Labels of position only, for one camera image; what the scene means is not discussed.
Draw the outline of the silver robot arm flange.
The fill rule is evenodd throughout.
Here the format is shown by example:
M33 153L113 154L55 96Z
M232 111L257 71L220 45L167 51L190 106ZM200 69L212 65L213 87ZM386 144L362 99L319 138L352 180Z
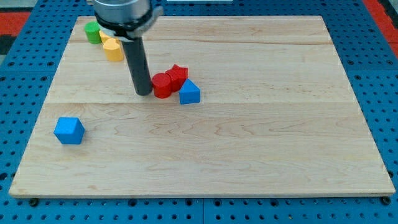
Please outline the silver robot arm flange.
M141 38L164 14L150 0L92 0L92 5L100 30L125 42Z

